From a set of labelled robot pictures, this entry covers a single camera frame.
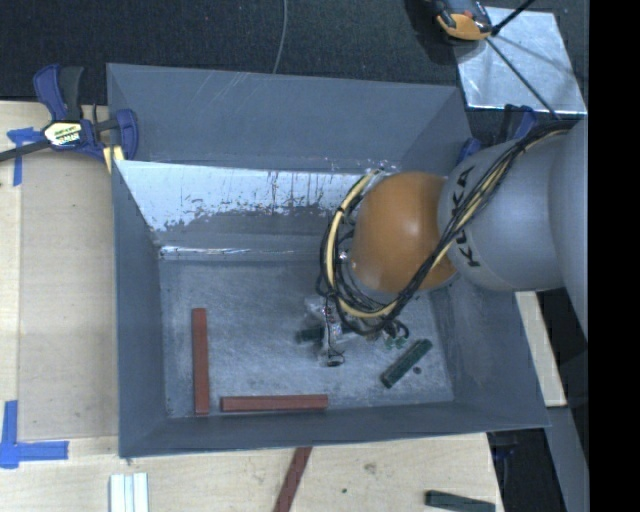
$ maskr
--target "wooden stick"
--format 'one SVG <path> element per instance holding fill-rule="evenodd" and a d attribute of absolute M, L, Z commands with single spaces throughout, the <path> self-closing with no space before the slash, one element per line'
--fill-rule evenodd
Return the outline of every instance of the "wooden stick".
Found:
<path fill-rule="evenodd" d="M 193 341 L 193 398 L 196 416 L 209 415 L 209 340 L 207 337 L 207 310 L 191 310 Z"/>
<path fill-rule="evenodd" d="M 302 480 L 302 474 L 307 467 L 311 450 L 311 446 L 296 448 L 273 512 L 289 512 L 289 510 L 291 510 L 293 498 L 296 496 L 298 485 L 300 484 L 300 480 Z"/>
<path fill-rule="evenodd" d="M 327 395 L 224 396 L 222 412 L 321 411 L 329 406 Z"/>

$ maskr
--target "black fabric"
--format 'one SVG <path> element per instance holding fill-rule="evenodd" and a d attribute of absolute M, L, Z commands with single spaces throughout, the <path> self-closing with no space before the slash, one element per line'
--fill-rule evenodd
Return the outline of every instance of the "black fabric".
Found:
<path fill-rule="evenodd" d="M 457 84 L 453 49 L 422 0 L 286 1 L 278 73 Z M 520 3 L 491 0 L 485 5 L 516 8 Z M 589 0 L 539 0 L 530 9 L 555 14 L 588 106 Z M 108 62 L 269 73 L 283 14 L 283 0 L 5 1 L 0 12 L 0 99 L 35 101 L 32 77 L 51 63 L 85 67 L 80 83 L 80 102 L 85 104 L 107 103 Z M 484 144 L 496 142 L 501 112 L 470 111 L 468 119 Z M 541 296 L 547 321 L 549 315 L 555 319 L 552 343 L 557 353 L 566 354 L 563 346 L 575 351 L 576 343 L 558 328 L 557 315 L 572 312 L 562 305 L 554 309 L 553 297 Z M 588 421 L 584 408 L 577 416 L 582 424 Z M 519 441 L 512 464 L 518 469 L 510 473 L 505 496 L 507 511 L 562 511 L 540 433 L 520 433 Z M 545 495 L 551 498 L 540 501 Z"/>

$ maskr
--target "wooden board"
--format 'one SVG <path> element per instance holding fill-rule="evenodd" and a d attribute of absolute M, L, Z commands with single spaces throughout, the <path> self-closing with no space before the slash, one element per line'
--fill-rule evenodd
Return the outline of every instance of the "wooden board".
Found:
<path fill-rule="evenodd" d="M 0 512 L 103 512 L 113 473 L 146 472 L 153 512 L 272 510 L 294 450 L 121 460 L 114 437 L 73 440 L 70 459 L 0 470 Z M 429 489 L 497 504 L 483 434 L 314 448 L 292 511 L 431 510 Z"/>

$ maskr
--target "orange object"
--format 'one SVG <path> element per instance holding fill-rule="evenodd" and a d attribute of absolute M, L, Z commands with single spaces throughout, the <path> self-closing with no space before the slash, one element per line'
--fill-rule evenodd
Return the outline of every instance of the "orange object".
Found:
<path fill-rule="evenodd" d="M 362 283 L 389 293 L 398 293 L 409 283 L 440 240 L 437 211 L 444 182 L 434 174 L 401 172 L 385 178 L 365 195 L 350 261 Z M 455 271 L 445 256 L 420 288 L 438 286 Z"/>

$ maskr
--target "yellow cable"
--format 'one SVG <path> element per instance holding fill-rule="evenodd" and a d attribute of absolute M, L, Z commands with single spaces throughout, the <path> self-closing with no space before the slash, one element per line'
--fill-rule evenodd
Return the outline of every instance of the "yellow cable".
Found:
<path fill-rule="evenodd" d="M 554 132 L 550 132 L 548 134 L 546 134 L 545 136 L 541 137 L 540 139 L 534 140 L 532 142 L 530 142 L 529 144 L 527 144 L 522 152 L 524 153 L 525 151 L 529 150 L 530 148 L 532 148 L 533 146 L 535 146 L 536 144 L 542 142 L 543 140 L 557 135 L 558 133 L 562 133 L 562 132 L 567 132 L 569 131 L 568 129 L 560 129 L 560 130 L 556 130 Z M 496 167 L 492 173 L 487 176 L 487 178 L 485 179 L 485 182 L 480 186 L 480 189 L 478 191 L 476 191 L 476 193 L 470 197 L 469 201 L 467 202 L 467 205 L 464 209 L 462 218 L 455 224 L 455 226 L 452 228 L 453 231 L 457 231 L 458 229 L 461 229 L 462 227 L 464 227 L 466 225 L 466 223 L 469 221 L 469 219 L 473 216 L 473 214 L 476 212 L 476 210 L 478 209 L 478 207 L 482 204 L 482 199 L 483 199 L 483 194 L 487 191 L 492 191 L 496 186 L 497 183 L 499 182 L 500 178 L 502 178 L 502 176 L 504 175 L 504 173 L 507 171 L 507 164 L 506 162 L 503 162 L 502 164 L 500 164 L 498 167 Z M 326 244 L 326 253 L 325 253 L 325 265 L 326 265 L 326 273 L 327 273 L 327 278 L 329 280 L 329 284 L 332 288 L 335 288 L 335 268 L 333 266 L 333 251 L 334 251 L 334 245 L 336 242 L 336 237 L 337 237 L 337 233 L 338 233 L 338 226 L 340 224 L 340 221 L 342 220 L 342 217 L 344 217 L 344 212 L 345 210 L 349 207 L 349 205 L 353 202 L 353 200 L 358 197 L 358 195 L 360 194 L 360 192 L 362 192 L 362 190 L 364 190 L 364 188 L 366 187 L 366 185 L 371 181 L 371 179 L 378 175 L 380 171 L 374 171 L 372 173 L 369 173 L 368 175 L 362 177 L 360 179 L 360 181 L 358 181 L 355 186 L 351 189 L 350 193 L 347 194 L 347 196 L 344 198 L 344 200 L 342 201 L 342 203 L 340 204 L 340 207 L 338 208 L 338 210 L 336 211 L 333 220 L 331 222 L 331 227 L 329 229 L 329 234 L 327 235 L 327 244 Z M 438 254 L 436 255 L 434 262 L 431 266 L 431 268 L 434 268 L 438 263 L 440 263 L 440 260 L 445 256 L 445 254 L 449 251 L 449 248 L 451 247 L 451 245 L 453 244 L 453 240 L 451 240 L 445 247 L 443 247 Z M 389 313 L 391 313 L 394 309 L 394 307 L 396 306 L 396 304 L 398 303 L 398 299 L 395 299 L 393 302 L 387 304 L 386 306 L 383 306 L 382 308 L 376 310 L 376 311 L 371 311 L 371 312 L 367 312 L 367 311 L 361 311 L 359 309 L 355 309 L 352 306 L 350 306 L 349 304 L 347 304 L 342 298 L 338 297 L 338 302 L 340 303 L 340 307 L 347 312 L 348 314 L 357 317 L 357 318 L 376 318 L 379 316 L 383 316 L 383 315 L 388 315 Z"/>

